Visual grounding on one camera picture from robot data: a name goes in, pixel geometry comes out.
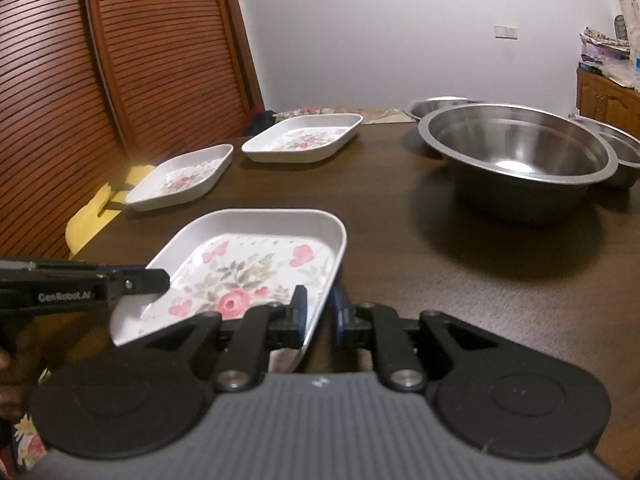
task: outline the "black round joint cover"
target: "black round joint cover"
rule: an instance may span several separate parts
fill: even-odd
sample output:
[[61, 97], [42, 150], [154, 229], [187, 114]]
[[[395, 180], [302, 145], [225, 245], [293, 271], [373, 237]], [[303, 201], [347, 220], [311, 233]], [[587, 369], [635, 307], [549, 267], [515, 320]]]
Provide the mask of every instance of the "black round joint cover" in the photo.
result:
[[165, 446], [193, 426], [206, 392], [172, 352], [119, 349], [62, 368], [31, 399], [43, 441], [85, 458], [117, 459]]
[[526, 349], [469, 352], [442, 380], [436, 406], [462, 440], [516, 460], [591, 449], [609, 420], [609, 397], [596, 378]]

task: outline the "wall outlet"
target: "wall outlet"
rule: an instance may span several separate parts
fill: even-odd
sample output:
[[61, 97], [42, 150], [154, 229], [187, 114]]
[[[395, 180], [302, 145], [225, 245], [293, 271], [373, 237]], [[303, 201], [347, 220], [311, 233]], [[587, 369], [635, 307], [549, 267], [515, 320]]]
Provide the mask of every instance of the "wall outlet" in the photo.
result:
[[505, 27], [504, 25], [494, 25], [494, 34], [496, 38], [503, 40], [517, 40], [518, 31], [515, 27]]

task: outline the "yellow chair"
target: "yellow chair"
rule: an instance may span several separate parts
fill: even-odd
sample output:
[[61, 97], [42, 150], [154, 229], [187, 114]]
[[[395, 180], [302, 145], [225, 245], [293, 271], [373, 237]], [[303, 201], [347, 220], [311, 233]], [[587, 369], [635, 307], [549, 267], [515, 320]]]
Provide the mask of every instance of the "yellow chair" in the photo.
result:
[[80, 211], [71, 217], [66, 224], [65, 239], [71, 250], [73, 258], [95, 235], [97, 235], [111, 220], [116, 218], [120, 211], [112, 208], [115, 204], [124, 204], [127, 196], [136, 184], [145, 178], [153, 169], [153, 166], [134, 166], [129, 170], [126, 178], [116, 178], [105, 184], [89, 200]]

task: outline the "white logo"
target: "white logo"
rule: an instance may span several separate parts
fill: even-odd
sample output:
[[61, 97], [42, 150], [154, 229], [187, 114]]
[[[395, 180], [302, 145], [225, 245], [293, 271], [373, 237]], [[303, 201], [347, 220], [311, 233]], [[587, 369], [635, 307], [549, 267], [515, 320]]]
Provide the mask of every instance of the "white logo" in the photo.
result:
[[90, 300], [91, 292], [85, 290], [84, 292], [56, 292], [55, 294], [45, 294], [41, 292], [38, 294], [38, 301], [40, 303], [50, 303], [51, 301], [81, 301]]
[[325, 386], [328, 386], [330, 383], [331, 381], [326, 377], [318, 377], [317, 379], [314, 379], [313, 381], [311, 381], [311, 384], [313, 384], [313, 386], [315, 386], [316, 388], [324, 388]]

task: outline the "human hand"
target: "human hand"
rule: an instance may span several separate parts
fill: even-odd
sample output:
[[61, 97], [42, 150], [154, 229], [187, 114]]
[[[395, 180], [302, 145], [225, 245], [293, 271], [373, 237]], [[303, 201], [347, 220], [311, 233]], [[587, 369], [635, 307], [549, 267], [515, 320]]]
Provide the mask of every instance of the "human hand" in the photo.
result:
[[19, 422], [40, 375], [40, 341], [31, 321], [15, 337], [15, 352], [0, 349], [0, 418]]

